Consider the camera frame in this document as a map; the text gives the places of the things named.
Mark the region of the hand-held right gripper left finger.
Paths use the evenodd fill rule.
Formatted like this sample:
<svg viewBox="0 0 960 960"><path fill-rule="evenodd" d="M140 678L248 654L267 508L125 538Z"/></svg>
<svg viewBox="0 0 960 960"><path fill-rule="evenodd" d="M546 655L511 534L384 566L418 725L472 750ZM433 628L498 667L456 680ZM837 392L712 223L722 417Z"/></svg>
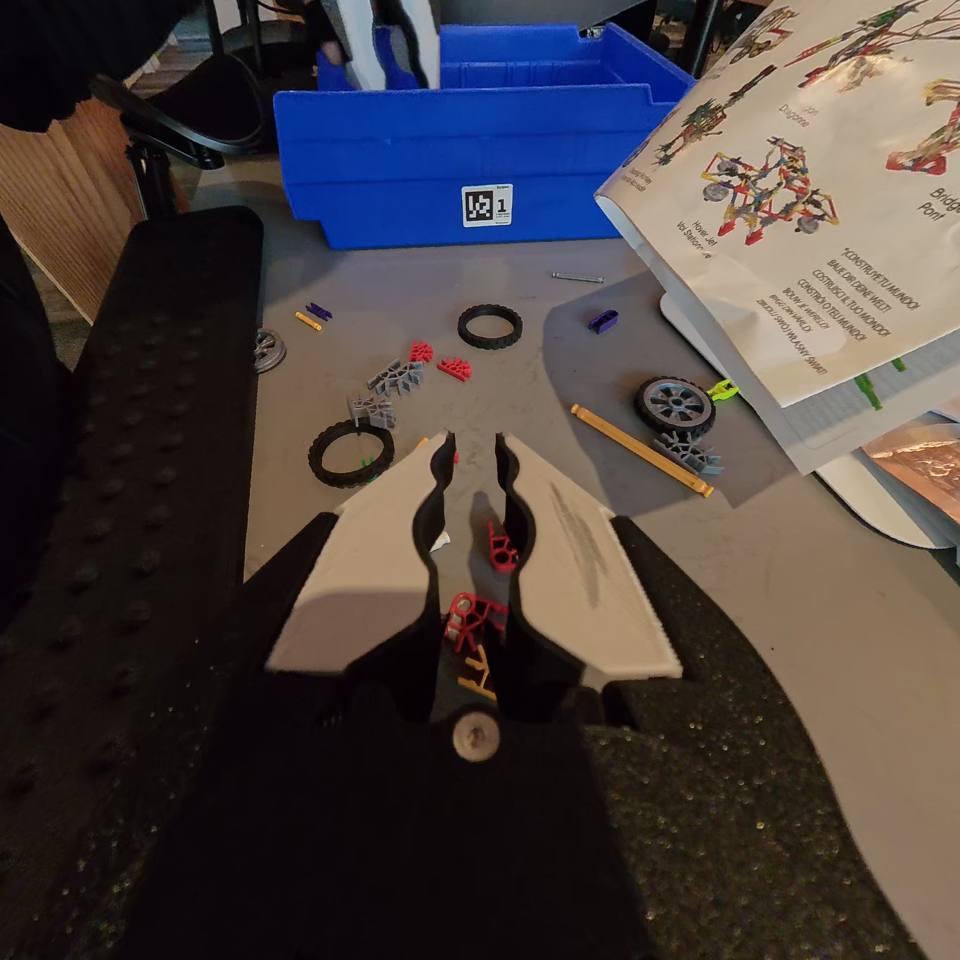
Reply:
<svg viewBox="0 0 960 960"><path fill-rule="evenodd" d="M342 674L423 613L439 613L430 552L446 529L455 453L454 434L437 434L335 510L268 670Z"/></svg>

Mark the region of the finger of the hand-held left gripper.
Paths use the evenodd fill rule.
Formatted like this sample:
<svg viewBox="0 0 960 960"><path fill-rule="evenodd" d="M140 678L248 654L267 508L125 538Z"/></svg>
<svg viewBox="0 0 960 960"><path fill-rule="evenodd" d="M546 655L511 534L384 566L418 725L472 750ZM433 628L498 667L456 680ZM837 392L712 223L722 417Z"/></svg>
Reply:
<svg viewBox="0 0 960 960"><path fill-rule="evenodd" d="M429 1L398 1L399 26L409 53L410 66L422 89L441 87L440 37Z"/></svg>
<svg viewBox="0 0 960 960"><path fill-rule="evenodd" d="M387 78L376 46L376 4L371 1L342 1L345 30L345 72L356 90L387 90Z"/></svg>

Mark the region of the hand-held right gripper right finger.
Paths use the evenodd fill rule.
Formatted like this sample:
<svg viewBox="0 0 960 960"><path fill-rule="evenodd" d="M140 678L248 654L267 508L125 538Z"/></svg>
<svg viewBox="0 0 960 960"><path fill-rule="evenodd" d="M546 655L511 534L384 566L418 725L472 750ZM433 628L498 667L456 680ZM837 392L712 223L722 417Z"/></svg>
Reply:
<svg viewBox="0 0 960 960"><path fill-rule="evenodd" d="M495 440L517 553L505 634L522 685L678 679L683 666L628 556L637 527L512 434Z"/></svg>

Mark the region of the blue plastic bin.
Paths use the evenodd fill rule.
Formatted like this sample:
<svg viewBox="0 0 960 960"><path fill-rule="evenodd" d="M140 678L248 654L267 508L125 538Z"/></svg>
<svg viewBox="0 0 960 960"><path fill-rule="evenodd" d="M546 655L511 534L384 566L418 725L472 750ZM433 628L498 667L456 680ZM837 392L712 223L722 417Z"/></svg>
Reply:
<svg viewBox="0 0 960 960"><path fill-rule="evenodd" d="M615 25L448 26L440 88L273 97L294 217L334 250L617 237L595 192L694 86Z"/></svg>

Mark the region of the person's left forearm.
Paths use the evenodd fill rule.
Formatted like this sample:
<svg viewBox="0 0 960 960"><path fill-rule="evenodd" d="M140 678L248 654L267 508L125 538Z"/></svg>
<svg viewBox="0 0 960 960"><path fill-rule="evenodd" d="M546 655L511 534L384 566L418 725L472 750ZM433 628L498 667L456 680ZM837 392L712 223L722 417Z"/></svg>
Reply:
<svg viewBox="0 0 960 960"><path fill-rule="evenodd" d="M90 99L90 80L124 81L198 1L3 1L1 124L44 134Z"/></svg>

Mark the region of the black toy tyre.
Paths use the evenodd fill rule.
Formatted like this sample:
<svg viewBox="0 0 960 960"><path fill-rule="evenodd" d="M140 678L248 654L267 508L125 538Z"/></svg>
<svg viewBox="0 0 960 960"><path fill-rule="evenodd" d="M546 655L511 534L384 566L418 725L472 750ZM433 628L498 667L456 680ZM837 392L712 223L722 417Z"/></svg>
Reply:
<svg viewBox="0 0 960 960"><path fill-rule="evenodd" d="M470 330L472 321L480 317L496 317L510 325L510 333L499 337L485 337ZM464 310L458 319L457 332L462 341L478 350L495 352L505 350L522 337L521 316L513 309L498 304L477 304Z"/></svg>
<svg viewBox="0 0 960 960"><path fill-rule="evenodd" d="M365 486L362 481L361 466L352 471L332 471L324 467L324 458L327 450L338 440L349 434L368 435L381 443L380 455L376 458L373 468L378 476L388 470L395 458L395 445L391 431L371 426L357 428L351 419L332 424L322 431L311 444L308 451L308 464L312 473L319 482L335 489L354 489Z"/></svg>

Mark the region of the long yellow toy rod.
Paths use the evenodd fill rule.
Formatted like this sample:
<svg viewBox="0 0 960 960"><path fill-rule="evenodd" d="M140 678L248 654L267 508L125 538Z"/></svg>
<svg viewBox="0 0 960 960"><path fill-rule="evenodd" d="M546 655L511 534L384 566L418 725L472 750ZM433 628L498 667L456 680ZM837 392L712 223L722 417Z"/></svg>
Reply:
<svg viewBox="0 0 960 960"><path fill-rule="evenodd" d="M636 438L633 438L618 427L609 423L602 417L587 410L580 404L574 404L570 408L570 413L581 422L588 424L596 431L605 435L607 438L616 442L619 446L638 456L641 460L654 466L662 473L676 479L690 491L701 496L709 497L714 492L714 487L704 479L687 471L683 466L669 459L665 455L657 452Z"/></svg>

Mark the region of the grey toy wheel with tyre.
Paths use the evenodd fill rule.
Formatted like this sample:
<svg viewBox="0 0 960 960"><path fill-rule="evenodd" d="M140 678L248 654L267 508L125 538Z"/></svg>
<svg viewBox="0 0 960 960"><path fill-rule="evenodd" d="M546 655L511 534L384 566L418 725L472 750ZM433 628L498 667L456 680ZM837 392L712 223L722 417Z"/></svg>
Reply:
<svg viewBox="0 0 960 960"><path fill-rule="evenodd" d="M707 434L716 421L716 407L707 392L676 376L657 376L642 383L633 406L642 422L657 434L695 439Z"/></svg>

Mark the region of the wooden side panel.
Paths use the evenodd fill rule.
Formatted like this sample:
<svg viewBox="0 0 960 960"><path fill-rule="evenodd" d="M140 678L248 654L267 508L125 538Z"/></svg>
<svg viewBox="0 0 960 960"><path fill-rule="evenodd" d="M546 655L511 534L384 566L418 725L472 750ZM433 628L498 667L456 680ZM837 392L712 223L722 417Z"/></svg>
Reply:
<svg viewBox="0 0 960 960"><path fill-rule="evenodd" d="M1 127L1 210L14 239L93 323L143 220L119 113L88 100L45 133Z"/></svg>

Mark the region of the shiny plastic bag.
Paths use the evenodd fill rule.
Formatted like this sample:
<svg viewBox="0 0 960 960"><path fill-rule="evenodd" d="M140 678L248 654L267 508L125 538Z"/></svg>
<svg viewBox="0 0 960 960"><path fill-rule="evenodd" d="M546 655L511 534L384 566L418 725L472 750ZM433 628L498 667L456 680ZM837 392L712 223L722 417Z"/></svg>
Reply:
<svg viewBox="0 0 960 960"><path fill-rule="evenodd" d="M959 522L959 424L911 422L861 447L872 462Z"/></svg>

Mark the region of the toy model instruction sheet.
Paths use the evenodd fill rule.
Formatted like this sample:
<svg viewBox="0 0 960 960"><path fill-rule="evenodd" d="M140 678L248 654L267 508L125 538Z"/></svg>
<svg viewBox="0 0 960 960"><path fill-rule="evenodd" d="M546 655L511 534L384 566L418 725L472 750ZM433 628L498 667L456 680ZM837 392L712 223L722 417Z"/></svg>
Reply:
<svg viewBox="0 0 960 960"><path fill-rule="evenodd" d="M958 2L771 2L596 203L794 405L958 329L958 78Z"/></svg>

